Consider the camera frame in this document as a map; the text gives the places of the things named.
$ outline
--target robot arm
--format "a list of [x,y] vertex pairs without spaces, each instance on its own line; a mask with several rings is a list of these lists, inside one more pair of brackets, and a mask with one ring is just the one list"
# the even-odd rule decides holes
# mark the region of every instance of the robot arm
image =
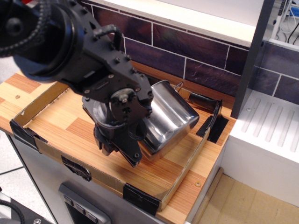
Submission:
[[121,151],[135,166],[153,94],[146,76],[120,51],[121,39],[116,26],[101,27],[75,0],[40,0],[34,8],[0,0],[0,56],[14,56],[30,79],[59,81],[84,96],[100,148],[104,143],[107,155]]

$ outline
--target stainless steel pot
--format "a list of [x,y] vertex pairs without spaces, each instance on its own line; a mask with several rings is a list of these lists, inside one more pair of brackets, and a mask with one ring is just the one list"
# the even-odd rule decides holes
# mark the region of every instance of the stainless steel pot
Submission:
[[152,85],[153,113],[144,119],[148,128],[146,138],[141,141],[145,155],[152,160],[160,152],[164,155],[178,144],[196,125],[199,115],[171,87],[167,80]]

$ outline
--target cardboard box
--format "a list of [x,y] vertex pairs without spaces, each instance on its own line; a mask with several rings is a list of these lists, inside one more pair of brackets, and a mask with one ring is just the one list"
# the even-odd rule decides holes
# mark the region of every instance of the cardboard box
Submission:
[[99,150],[94,123],[82,109],[81,96],[61,83],[52,85],[10,124],[16,139],[153,215],[170,201],[210,131],[203,138],[190,132],[167,158],[155,162],[144,158],[132,168],[120,153],[105,156]]

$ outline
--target purple tile wall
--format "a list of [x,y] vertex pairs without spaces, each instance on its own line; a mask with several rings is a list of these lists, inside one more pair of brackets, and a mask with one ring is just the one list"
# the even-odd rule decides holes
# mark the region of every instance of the purple tile wall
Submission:
[[124,33],[124,50],[136,62],[235,96],[248,48],[202,36],[89,0],[82,5],[100,25]]
[[299,52],[272,43],[265,47],[254,90],[299,105]]

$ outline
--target wood grain surface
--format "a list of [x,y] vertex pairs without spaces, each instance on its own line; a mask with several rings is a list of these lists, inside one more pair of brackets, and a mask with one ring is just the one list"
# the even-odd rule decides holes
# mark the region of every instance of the wood grain surface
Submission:
[[[21,73],[15,74],[2,83],[0,85],[0,129],[13,135],[9,121],[51,85],[28,80]],[[230,97],[228,99],[229,101],[224,104],[230,107],[223,107],[223,114],[229,119],[228,125],[216,144],[207,142],[204,145],[194,165],[165,209],[156,214],[165,222],[184,223],[204,186],[235,123],[235,120],[229,117],[231,99]],[[136,168],[132,168],[120,153],[113,152],[109,156],[102,154],[93,138],[93,121],[82,109],[81,96],[71,90],[62,94],[58,100],[55,100],[26,126],[49,141],[53,147],[52,152],[49,150],[49,156],[53,159],[57,159],[57,154],[78,158],[91,168],[119,180],[119,183],[116,183],[116,185],[120,184],[118,186],[121,186],[122,182],[128,182],[148,194],[163,198],[181,173],[190,154],[200,143],[201,138],[195,133],[210,116],[210,113],[206,111],[195,109],[200,115],[199,123],[178,147],[155,162],[143,159]],[[196,186],[197,182],[201,183],[200,187]]]

